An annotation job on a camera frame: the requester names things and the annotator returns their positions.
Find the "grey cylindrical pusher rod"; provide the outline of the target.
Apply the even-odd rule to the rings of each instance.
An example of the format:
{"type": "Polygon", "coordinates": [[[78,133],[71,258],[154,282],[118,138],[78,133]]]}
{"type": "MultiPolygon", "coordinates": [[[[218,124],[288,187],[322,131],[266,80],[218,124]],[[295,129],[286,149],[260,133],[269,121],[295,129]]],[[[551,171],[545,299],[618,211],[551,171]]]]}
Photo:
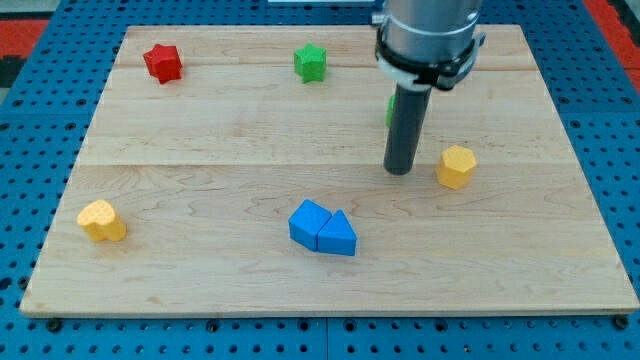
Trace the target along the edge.
{"type": "Polygon", "coordinates": [[[405,175],[413,167],[430,95],[430,89],[396,86],[384,156],[384,168],[393,175],[405,175]]]}

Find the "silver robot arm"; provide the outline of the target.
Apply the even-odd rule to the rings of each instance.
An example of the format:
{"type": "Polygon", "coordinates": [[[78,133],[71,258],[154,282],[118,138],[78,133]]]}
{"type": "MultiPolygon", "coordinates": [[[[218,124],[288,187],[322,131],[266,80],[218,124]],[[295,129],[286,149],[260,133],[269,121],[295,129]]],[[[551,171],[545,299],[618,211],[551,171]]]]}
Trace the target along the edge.
{"type": "Polygon", "coordinates": [[[387,0],[375,57],[396,84],[384,168],[411,171],[431,91],[450,91],[471,72],[486,34],[475,32],[481,0],[387,0]]]}

